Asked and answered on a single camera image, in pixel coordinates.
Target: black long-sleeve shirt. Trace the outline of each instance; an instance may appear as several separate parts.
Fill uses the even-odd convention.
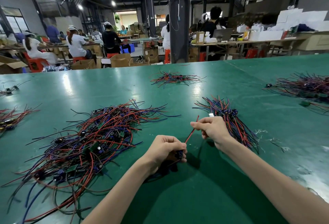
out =
[[[113,31],[105,31],[102,33],[102,39],[105,48],[113,48],[115,46],[115,39],[121,43],[119,36]]]

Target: hair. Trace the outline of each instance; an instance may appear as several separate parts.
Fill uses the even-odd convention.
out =
[[[105,26],[105,29],[113,30],[113,27],[111,25],[104,25],[104,26]]]
[[[218,6],[214,6],[210,10],[210,19],[212,19],[212,20],[219,19],[221,13],[222,13],[222,9]]]
[[[169,23],[169,21],[170,21],[169,14],[167,14],[167,16],[166,16],[166,22],[167,22],[167,31],[168,32],[170,31],[170,23]]]
[[[72,44],[72,37],[73,37],[73,34],[75,34],[77,31],[76,30],[70,30],[70,33],[68,35],[68,42],[70,44]]]
[[[25,46],[29,51],[31,50],[31,43],[30,43],[30,39],[29,39],[30,37],[32,37],[32,35],[25,36]]]

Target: worker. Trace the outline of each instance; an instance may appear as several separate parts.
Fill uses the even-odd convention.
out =
[[[38,50],[38,46],[46,46],[46,43],[41,43],[35,39],[35,34],[25,31],[23,32],[25,39],[23,39],[23,46],[27,52],[27,55],[31,58],[43,58],[47,60],[48,64],[55,65],[58,63],[57,56],[53,52],[41,52]]]
[[[79,29],[79,35],[80,35],[80,36],[83,36],[83,37],[87,36],[86,34],[84,34],[84,33],[82,32],[81,29]]]
[[[212,38],[212,35],[216,29],[222,29],[220,26],[221,13],[222,9],[218,6],[214,6],[210,10],[210,19],[206,20],[201,27],[202,32],[209,32],[210,38]]]
[[[60,38],[63,40],[66,39],[66,35],[64,35],[64,32],[60,32]]]
[[[46,29],[47,36],[51,43],[60,43],[59,31],[54,25],[48,25]]]
[[[126,28],[124,27],[124,25],[121,26],[120,34],[122,34],[122,35],[127,35],[127,30],[126,30]]]
[[[85,57],[86,59],[92,59],[93,54],[88,50],[84,50],[82,46],[84,44],[89,44],[93,42],[87,42],[84,40],[84,37],[79,34],[79,30],[75,26],[70,25],[68,27],[70,31],[69,35],[66,37],[66,42],[68,44],[68,51],[73,58],[76,57]]]
[[[101,33],[97,30],[96,27],[93,28],[93,31],[92,31],[92,36],[94,36],[94,39],[96,40],[100,40],[101,39]]]
[[[167,25],[162,27],[161,36],[163,37],[162,46],[164,50],[170,50],[170,24],[169,24],[169,14],[166,16]]]
[[[216,148],[243,170],[290,224],[329,223],[328,203],[237,142],[229,134],[222,117],[206,117],[199,122],[191,122],[191,126],[201,130],[203,139],[211,138]],[[186,148],[185,143],[173,136],[156,136],[148,151],[123,175],[82,224],[107,224],[109,220],[111,224],[119,224],[145,179],[154,174],[164,160],[173,160],[173,153],[178,150],[183,150],[181,162],[187,162]],[[213,173],[220,173],[220,168]]]
[[[105,31],[102,33],[102,39],[104,42],[104,50],[106,54],[110,53],[119,53],[120,54],[120,46],[121,39],[119,36],[113,31],[113,27],[110,22],[105,22]]]

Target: white cap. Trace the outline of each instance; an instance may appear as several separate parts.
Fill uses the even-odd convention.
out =
[[[33,34],[33,33],[31,33],[31,32],[27,32],[27,31],[23,32],[23,34],[24,34],[25,36],[28,36],[28,35],[36,36],[35,34]]]
[[[68,30],[71,31],[71,30],[76,30],[78,31],[78,29],[74,26],[74,25],[69,25],[68,26]]]

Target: green tabletop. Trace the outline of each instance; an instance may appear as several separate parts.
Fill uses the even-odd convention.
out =
[[[151,74],[159,70],[196,74],[204,82],[186,86],[170,84],[166,88],[151,85]],[[85,115],[101,106],[126,103],[129,99],[145,101],[144,107],[167,105],[168,114],[181,117],[157,123],[145,123],[134,134],[134,142],[143,141],[107,165],[107,176],[99,176],[91,186],[94,190],[112,187],[125,171],[148,149],[158,134],[174,135],[184,141],[191,132],[190,121],[205,111],[192,109],[202,97],[228,97],[239,117],[258,131],[260,157],[305,187],[313,189],[329,201],[329,128],[328,116],[316,114],[299,105],[301,99],[280,96],[262,90],[276,78],[293,72],[329,74],[329,55],[278,57],[249,60],[191,63],[129,68],[72,70],[66,72],[1,75],[4,87],[23,84],[12,96],[0,99],[0,109],[23,110],[39,106],[41,111],[28,115],[17,128],[6,132],[0,149],[0,184],[18,178],[13,172],[25,171],[41,155],[39,149],[51,139],[25,146],[32,138],[55,133],[69,126],[66,121],[84,120]],[[280,148],[271,140],[281,142]],[[285,220],[236,165],[219,152],[211,142],[203,141],[195,132],[187,143],[187,164],[179,164],[178,172],[155,182],[143,184],[130,205],[123,223],[285,223]],[[7,213],[7,200],[18,183],[0,188],[0,223],[18,223],[25,212],[24,204],[32,182],[17,194]],[[42,187],[37,185],[30,200]],[[35,217],[54,207],[52,192],[46,189],[32,205],[28,214]],[[68,194],[61,193],[58,201]],[[104,194],[85,193],[80,207],[96,206]],[[39,223],[69,223],[71,216],[55,213]],[[79,222],[75,216],[74,223]]]

